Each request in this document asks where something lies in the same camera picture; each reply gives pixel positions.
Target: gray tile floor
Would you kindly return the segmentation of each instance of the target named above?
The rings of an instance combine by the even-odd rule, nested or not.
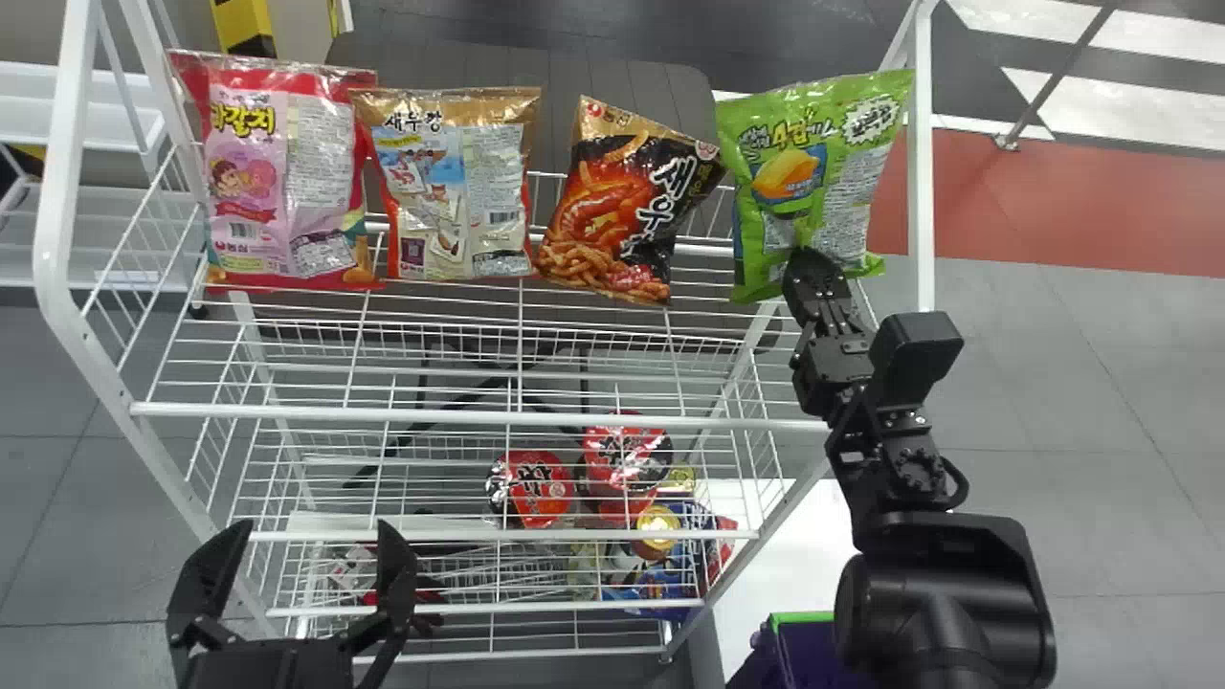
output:
[[[905,308],[910,275],[894,259],[869,283],[882,315]],[[937,441],[970,477],[969,508],[1029,530],[1056,687],[1220,685],[1225,281],[960,260],[937,278],[967,336],[930,401]],[[38,311],[4,308],[0,324],[5,684],[168,687],[162,608],[190,532]],[[600,668],[682,687],[686,666]],[[390,685],[565,685],[590,667],[437,666]]]

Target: white metal rail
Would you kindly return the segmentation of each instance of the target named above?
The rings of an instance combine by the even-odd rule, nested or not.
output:
[[[911,5],[882,65],[916,69],[907,139],[920,308],[931,308],[933,286],[931,5]],[[386,519],[410,541],[466,546],[423,558],[441,598],[421,609],[447,614],[451,631],[403,660],[675,653],[824,472],[784,451],[816,445],[824,430],[795,408],[794,322],[777,300],[726,302],[729,190],[720,188],[682,228],[664,310],[530,280],[393,281],[366,293],[207,293],[198,303],[211,316],[194,320],[186,300],[168,304],[164,294],[172,282],[196,294],[202,287],[205,218],[191,202],[205,199],[197,143],[153,12],[145,0],[120,7],[123,25],[104,25],[98,0],[69,0],[65,12],[36,291],[53,332],[196,537],[255,521],[238,590],[263,630],[328,634],[368,612],[365,585],[330,576],[328,568],[361,560],[375,522]],[[169,143],[154,152],[151,185],[97,278],[74,293],[82,119],[105,26],[131,33]],[[561,177],[532,173],[533,233]],[[379,261],[385,223],[369,218]],[[183,418],[198,427],[180,456],[159,428]],[[576,505],[554,528],[533,531],[510,527],[484,487],[494,459],[523,449],[556,454],[571,470],[561,483],[575,485],[584,429],[631,418],[669,434],[674,465],[692,473],[685,500],[734,520],[720,530],[685,523],[658,533],[684,543],[697,563],[677,568],[688,588],[665,600],[606,600],[625,584],[603,557],[589,557],[636,535],[627,497],[604,510],[603,523]],[[728,561],[714,555],[724,542],[735,544]],[[624,612],[670,608],[696,612],[675,629]]]

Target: snack bag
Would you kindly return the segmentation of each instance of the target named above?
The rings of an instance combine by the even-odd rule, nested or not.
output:
[[[911,81],[911,70],[840,76],[715,103],[736,177],[733,302],[779,295],[795,246],[848,276],[883,272],[867,253],[869,211]]]
[[[350,97],[382,173],[391,277],[533,273],[527,158],[539,88],[356,88]]]
[[[369,289],[350,86],[375,72],[168,51],[200,112],[208,183],[207,282]]]
[[[570,175],[537,267],[551,282],[668,304],[675,228],[723,177],[719,148],[578,99]]]

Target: white wire shelf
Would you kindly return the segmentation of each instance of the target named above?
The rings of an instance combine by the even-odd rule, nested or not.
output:
[[[369,574],[343,585],[328,577],[336,563],[353,557],[359,546],[370,543],[281,546],[281,569],[258,580],[273,601],[268,617],[283,623],[287,635],[317,638],[374,612]],[[442,625],[428,640],[414,638],[398,662],[474,660],[490,652],[510,657],[659,652],[659,620],[628,614],[620,602],[582,602],[594,591],[579,580],[582,570],[570,569],[568,547],[481,544],[458,554],[419,555],[420,573],[430,580],[419,582],[418,591],[435,602],[418,602],[417,612],[441,615]],[[260,555],[276,548],[256,544],[249,574],[258,575]],[[370,568],[374,559],[364,554],[345,563]],[[682,600],[675,607],[699,602]]]
[[[559,186],[555,177],[533,174],[533,195]],[[712,211],[728,191],[720,188]],[[546,213],[533,211],[537,219]],[[283,288],[250,293],[251,309],[208,293],[201,303],[209,318],[178,324],[152,385],[134,391],[131,412],[474,424],[540,423],[555,413],[577,425],[632,409],[666,428],[821,430],[790,413],[788,357],[799,336],[791,319],[728,303],[730,246],[719,246],[728,239],[713,229],[718,218],[712,212],[706,229],[691,222],[679,240],[668,309],[538,280],[388,281],[366,293]],[[686,253],[701,246],[723,251],[725,262]],[[385,257],[380,235],[376,264]],[[108,291],[99,283],[99,299]],[[750,357],[741,343],[755,327],[761,337]],[[130,348],[134,338],[111,330],[116,348]],[[758,390],[729,400],[733,373]],[[483,409],[456,419],[462,398]]]
[[[246,447],[224,424],[201,432],[187,474],[208,505],[229,500],[228,521],[255,521],[255,542],[374,541],[387,520],[409,541],[565,542],[625,539],[644,504],[688,503],[713,523],[680,520],[660,538],[751,539],[785,492],[769,432],[674,432],[674,468],[688,476],[650,498],[581,495],[582,447],[573,429],[441,424],[393,430],[256,422]],[[552,452],[573,495],[548,528],[524,528],[510,503],[491,505],[486,478],[510,450]]]

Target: metal frame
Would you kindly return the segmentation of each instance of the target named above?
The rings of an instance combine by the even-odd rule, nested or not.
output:
[[[1040,88],[1038,94],[1034,96],[1034,99],[1029,103],[1029,107],[1025,108],[1025,112],[1020,114],[1017,124],[1012,125],[1012,129],[1008,130],[1007,134],[997,134],[991,137],[996,146],[1003,151],[1020,151],[1020,142],[1018,141],[1020,139],[1020,132],[1025,131],[1029,123],[1038,116],[1038,110],[1042,108],[1046,99],[1051,97],[1051,93],[1055,93],[1055,87],[1057,87],[1060,82],[1063,81],[1063,77],[1072,71],[1077,60],[1080,59],[1080,53],[1084,53],[1084,49],[1089,47],[1089,43],[1093,42],[1095,36],[1098,36],[1098,32],[1106,25],[1106,20],[1115,13],[1115,10],[1118,9],[1120,4],[1120,0],[1114,0],[1098,10],[1098,13],[1093,16],[1089,25],[1084,27],[1080,37],[1077,38],[1076,44],[1072,45],[1072,50],[1068,53],[1067,59],[1063,60],[1060,69],[1051,72],[1051,76],[1046,78],[1046,83],[1044,83],[1042,88]]]
[[[930,309],[933,305],[930,132],[930,16],[933,4],[935,0],[915,0],[911,4],[907,20],[894,37],[882,63],[882,69],[910,64],[916,70],[907,139],[910,179],[908,192],[910,250],[918,264],[916,294],[920,309]],[[556,600],[508,602],[502,597],[501,587],[506,581],[502,577],[502,570],[499,569],[494,579],[494,602],[478,600],[461,604],[425,604],[421,608],[424,612],[458,612],[463,615],[488,614],[489,646],[486,649],[458,650],[415,657],[405,656],[404,660],[408,662],[453,661],[490,657],[491,655],[538,657],[628,652],[659,652],[663,660],[670,660],[688,638],[693,626],[709,613],[710,607],[751,563],[764,541],[771,537],[824,472],[821,463],[807,465],[802,476],[796,478],[790,488],[783,489],[784,479],[779,467],[774,434],[788,432],[820,434],[827,428],[823,423],[813,419],[794,418],[794,416],[782,418],[778,413],[779,406],[794,406],[794,401],[790,398],[790,386],[785,381],[775,380],[779,378],[777,375],[763,375],[786,370],[785,354],[790,351],[794,338],[799,336],[799,332],[790,325],[790,319],[779,313],[779,303],[777,300],[766,302],[757,308],[756,313],[747,314],[728,314],[723,309],[714,310],[712,305],[702,306],[703,300],[719,300],[703,297],[699,292],[715,283],[725,284],[726,276],[719,275],[718,271],[706,277],[695,273],[688,282],[682,276],[674,282],[677,287],[691,286],[698,291],[687,297],[692,299],[693,304],[697,304],[693,309],[677,305],[685,304],[686,297],[681,297],[674,302],[671,309],[649,311],[649,314],[630,306],[608,305],[605,302],[589,302],[578,306],[570,305],[566,302],[567,298],[573,297],[573,292],[528,287],[522,280],[501,287],[448,286],[447,289],[456,291],[458,294],[464,294],[464,291],[468,291],[467,297],[448,298],[430,297],[425,293],[417,294],[413,289],[396,286],[398,292],[388,291],[393,292],[391,297],[375,293],[349,294],[347,297],[349,305],[337,311],[339,315],[336,318],[321,318],[316,314],[312,320],[296,319],[299,326],[306,320],[318,332],[333,329],[339,343],[320,341],[315,358],[321,357],[322,363],[310,358],[295,360],[293,352],[281,341],[279,335],[276,335],[279,331],[273,330],[273,335],[267,332],[271,325],[285,326],[294,319],[278,321],[276,316],[257,311],[251,298],[245,293],[230,292],[225,299],[209,300],[207,295],[201,295],[198,292],[203,280],[203,266],[198,262],[198,254],[194,251],[196,238],[200,237],[198,233],[202,229],[201,206],[197,205],[194,211],[185,215],[179,211],[179,206],[168,202],[168,199],[181,197],[184,191],[201,201],[206,199],[206,194],[201,177],[194,172],[201,169],[200,153],[186,125],[176,87],[163,58],[163,43],[154,15],[164,22],[164,7],[160,6],[160,2],[156,2],[154,10],[157,12],[154,13],[151,11],[148,0],[120,0],[120,7],[141,61],[148,71],[159,107],[163,109],[170,145],[165,147],[165,151],[151,152],[157,163],[148,167],[151,188],[119,239],[107,270],[102,271],[103,275],[86,297],[83,305],[78,304],[70,289],[67,261],[76,226],[83,115],[88,104],[91,67],[99,38],[108,56],[114,60],[115,55],[111,49],[109,27],[105,26],[105,20],[100,13],[99,0],[69,0],[60,49],[60,78],[51,110],[51,145],[48,148],[43,202],[36,224],[33,251],[36,293],[39,308],[51,331],[55,332],[74,363],[81,369],[91,387],[98,394],[102,405],[114,417],[120,430],[132,444],[141,461],[167,493],[172,504],[184,515],[197,538],[205,541],[214,535],[218,531],[219,521],[224,522],[234,516],[245,487],[251,485],[251,482],[265,481],[261,484],[261,488],[266,488],[268,492],[268,495],[263,498],[265,516],[271,519],[268,523],[273,526],[257,530],[252,535],[247,576],[243,577],[235,586],[244,603],[256,615],[262,630],[272,635],[276,634],[277,626],[284,623],[284,629],[289,633],[306,634],[311,629],[317,631],[317,625],[312,622],[317,618],[360,614],[363,609],[361,606],[349,606],[343,611],[337,607],[318,606],[315,602],[317,598],[311,596],[295,598],[301,604],[273,606],[272,609],[268,609],[270,598],[273,603],[277,598],[267,595],[267,587],[272,585],[281,587],[282,579],[289,571],[290,549],[298,548],[301,553],[309,553],[307,559],[317,559],[325,548],[374,539],[372,520],[379,512],[377,500],[371,503],[368,514],[359,515],[363,519],[369,519],[356,528],[347,526],[344,528],[311,530],[287,526],[292,521],[290,517],[295,514],[301,515],[303,506],[312,509],[318,501],[326,499],[327,495],[316,489],[318,485],[330,487],[326,482],[320,483],[316,477],[310,474],[311,460],[304,457],[305,452],[301,451],[301,447],[310,447],[312,443],[314,446],[321,449],[345,446],[359,433],[379,436],[381,438],[380,443],[386,446],[388,438],[399,433],[393,430],[393,425],[429,422],[461,429],[457,433],[473,433],[473,429],[479,428],[500,428],[502,429],[503,446],[510,449],[516,446],[516,441],[526,439],[533,428],[556,428],[559,425],[581,428],[588,424],[616,425],[624,423],[625,417],[615,413],[586,413],[588,402],[595,400],[606,408],[619,411],[622,408],[622,398],[628,400],[638,395],[639,398],[662,400],[659,408],[665,411],[642,414],[636,417],[636,422],[641,425],[666,428],[669,432],[676,433],[679,438],[686,439],[687,444],[684,449],[677,449],[690,459],[691,466],[699,466],[707,472],[707,476],[699,479],[726,481],[725,485],[734,494],[730,498],[731,504],[736,504],[739,500],[739,504],[744,506],[744,523],[733,530],[679,530],[660,533],[660,536],[686,539],[739,539],[737,553],[728,566],[722,568],[722,571],[718,573],[709,591],[703,597],[643,601],[638,604],[619,601]],[[169,28],[168,26],[162,27],[167,32]],[[556,201],[557,195],[560,195],[560,178],[562,175],[532,173],[535,185],[532,190],[534,211],[539,212],[541,207],[538,204],[541,185],[554,185]],[[730,228],[718,224],[719,212],[728,192],[728,188],[720,190],[718,201],[714,202],[713,210],[709,212],[709,222],[704,228],[695,227],[697,219],[695,213],[682,232],[682,239],[677,243],[677,255],[697,257],[730,255],[731,240],[730,235],[726,234]],[[380,223],[385,221],[377,216],[369,219],[369,226],[375,230],[380,229]],[[535,238],[539,237],[541,229],[540,223],[532,224]],[[134,281],[131,280],[134,270],[153,277],[143,282]],[[212,327],[230,330],[219,330],[223,332],[219,336],[194,335],[195,326],[189,325],[194,321],[187,320],[187,308],[192,300],[189,298],[178,309],[178,316],[165,346],[149,349],[143,342],[153,330],[149,324],[156,320],[153,319],[156,303],[167,283],[167,276],[180,271],[194,275],[194,287],[190,294],[225,310],[225,315],[216,321],[200,321],[200,327],[211,327],[207,324],[212,322]],[[431,286],[421,286],[421,289],[428,288]],[[484,293],[472,297],[474,289],[484,291]],[[871,305],[862,294],[862,288],[858,287],[858,289],[862,302],[861,308],[869,319],[875,320]],[[312,294],[320,298],[344,297],[327,293]],[[374,335],[383,337],[392,332],[393,325],[401,327],[401,333],[404,332],[403,319],[394,320],[388,315],[390,311],[380,309],[380,300],[385,298],[401,299],[404,304],[417,306],[434,299],[450,304],[451,311],[458,311],[443,318],[430,314],[428,309],[409,309],[417,318],[418,325],[415,327],[418,330],[415,332],[424,333],[426,327],[437,327],[442,335],[452,337],[475,337],[481,343],[485,342],[486,337],[491,337],[495,342],[513,345],[513,347],[507,348],[495,347],[492,354],[486,354],[484,348],[479,348],[480,354],[477,358],[491,357],[495,363],[500,357],[517,359],[517,362],[502,362],[510,363],[511,368],[497,369],[502,371],[500,375],[513,379],[514,386],[506,387],[494,408],[470,409],[463,413],[431,408],[429,401],[423,401],[424,397],[418,395],[419,391],[412,383],[402,383],[403,379],[419,375],[425,368],[424,359],[430,357],[426,348],[423,347],[420,351],[413,352],[413,356],[421,360],[420,364],[409,360],[388,363],[385,359],[390,349],[382,342],[372,338]],[[464,313],[469,305],[473,308],[507,306],[503,309],[507,314],[512,310],[510,306],[513,306],[514,316],[503,319],[502,316],[473,315],[473,311]],[[556,315],[539,316],[537,310],[544,308],[552,308]],[[686,321],[695,314],[702,318],[719,316],[740,320],[730,327],[709,324],[697,327]],[[652,318],[658,318],[658,321],[642,321],[642,319],[649,320]],[[771,331],[772,325],[778,325],[778,332],[771,336],[772,341],[767,342],[764,336]],[[541,329],[565,332],[573,337],[576,345],[586,347],[582,356],[576,353],[578,349],[571,351],[560,357],[560,362],[555,362],[556,365],[578,365],[583,376],[604,381],[610,387],[610,390],[599,392],[584,390],[582,412],[529,411],[532,405],[528,396],[534,390],[533,385],[538,385],[537,381],[549,375],[555,378],[560,375],[556,371],[550,373],[534,368],[535,364],[526,365],[523,362],[524,353],[528,352],[524,342],[532,341],[533,337],[539,338],[539,335],[530,333],[538,333]],[[178,354],[172,354],[178,346],[211,348],[208,351],[216,352],[216,356],[211,353],[203,359],[194,362],[190,357],[181,358]],[[635,353],[641,360],[628,354],[624,357],[619,354],[620,358],[612,356],[612,352],[622,349]],[[134,395],[125,383],[131,362],[156,357],[158,353],[160,353],[160,359],[148,394],[138,391],[137,395]],[[532,357],[539,358],[537,354],[532,354]],[[783,363],[778,363],[778,357],[783,357]],[[216,375],[202,384],[189,378],[176,378],[175,368],[189,363],[205,363],[219,368]],[[468,360],[463,360],[461,357],[452,364],[458,365],[447,368],[448,375],[463,380],[464,376],[470,379],[477,374],[477,369],[470,365],[470,357]],[[615,373],[619,370],[616,367],[622,367],[622,373]],[[489,374],[488,368],[483,370],[484,373],[480,375]],[[434,375],[437,369],[431,368],[430,371]],[[344,376],[344,383],[327,387],[327,392],[339,395],[336,398],[287,397],[285,391],[288,390],[289,395],[293,395],[295,389],[293,384],[284,381],[284,376],[293,373],[336,373]],[[380,381],[365,383],[363,379],[370,375],[381,376]],[[659,384],[657,387],[664,391],[636,392],[632,390],[632,384],[638,379],[648,384]],[[202,385],[207,392],[206,401],[162,397],[160,390],[172,385],[179,385],[183,390],[192,390],[192,386],[196,386],[196,391]],[[702,385],[709,385],[717,391],[693,391],[695,386]],[[782,395],[771,394],[777,390],[774,387],[777,385],[786,386]],[[375,396],[371,395],[371,391],[386,395],[386,397],[377,397],[382,401],[374,405],[371,400]],[[417,403],[398,403],[398,401],[408,398],[402,397],[401,394],[417,395]],[[170,417],[202,419],[195,451],[186,462],[181,457],[170,455],[156,430],[154,421],[157,418]],[[255,419],[254,435],[246,447],[235,443],[236,438],[245,433],[245,430],[239,430],[245,428],[240,427],[244,419]],[[257,443],[258,438],[270,433],[279,438],[278,444],[270,446]],[[315,440],[315,438],[321,436],[326,436],[327,440]],[[710,466],[706,455],[714,452],[719,444],[725,444],[726,449],[720,451],[728,452],[731,460],[724,467],[723,473],[715,476],[709,473]],[[235,452],[245,454],[245,456],[235,459],[233,456]],[[257,468],[256,461],[261,452],[271,452],[274,457],[270,466],[284,468],[284,481],[277,483],[272,478],[265,479],[254,471]],[[218,516],[216,512],[218,505],[228,503],[228,500],[221,499],[219,485],[227,481],[227,472],[233,471],[235,466],[240,467],[241,476],[238,487],[234,488],[230,514]],[[381,481],[381,477],[380,473],[377,479]],[[290,487],[294,485],[296,488],[290,494]],[[276,494],[274,490],[281,490],[281,493]],[[374,495],[377,495],[377,485],[374,490]],[[273,508],[273,500],[279,501],[274,506],[274,512],[270,511],[270,508]],[[401,520],[408,520],[410,516],[403,509],[398,514]],[[473,515],[459,516],[470,519]],[[463,526],[447,528],[445,532],[434,527],[414,532],[410,522],[403,522],[401,526],[404,527],[402,531],[410,541],[428,538],[430,541],[486,542],[495,549],[495,561],[499,563],[499,568],[503,564],[503,553],[511,552],[523,542],[533,542],[539,547],[557,547],[576,541],[603,543],[633,535],[633,531],[628,528],[566,527],[533,532],[477,528],[473,526],[474,522],[461,523]],[[506,560],[506,564],[511,563],[513,563],[513,558]],[[597,565],[597,574],[599,574],[599,565]],[[307,588],[314,588],[314,584],[310,581],[306,584]],[[478,591],[484,591],[484,588],[467,588],[459,592],[472,595]],[[626,607],[686,607],[697,608],[698,612],[690,615],[684,625],[675,629],[669,624],[648,623],[658,631],[658,642],[631,646],[598,644],[584,646],[584,638],[579,629],[587,622],[579,619],[581,614],[593,615],[600,614],[601,611]],[[568,647],[550,647],[548,650],[495,650],[495,626],[499,624],[495,622],[495,615],[502,618],[503,615],[526,613],[570,613],[573,617],[573,644]],[[526,623],[524,628],[529,628],[530,624]]]

